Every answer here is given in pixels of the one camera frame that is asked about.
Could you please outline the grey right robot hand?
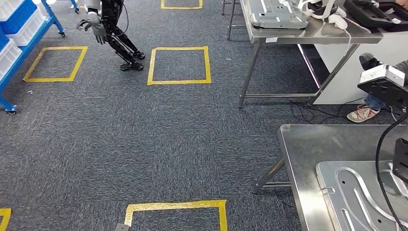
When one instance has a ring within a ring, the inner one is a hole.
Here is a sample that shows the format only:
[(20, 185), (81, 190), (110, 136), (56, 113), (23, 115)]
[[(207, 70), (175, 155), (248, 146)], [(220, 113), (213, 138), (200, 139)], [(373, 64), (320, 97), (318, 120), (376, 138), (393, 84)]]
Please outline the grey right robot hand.
[[(363, 53), (359, 56), (359, 61), (360, 64), (363, 68), (364, 71), (367, 71), (371, 68), (374, 68), (376, 66), (380, 66), (383, 63), (380, 62), (373, 54), (371, 53)], [(405, 75), (405, 82), (404, 86), (408, 85), (408, 61), (401, 61), (398, 64), (393, 65), (393, 67), (401, 72), (404, 73)]]

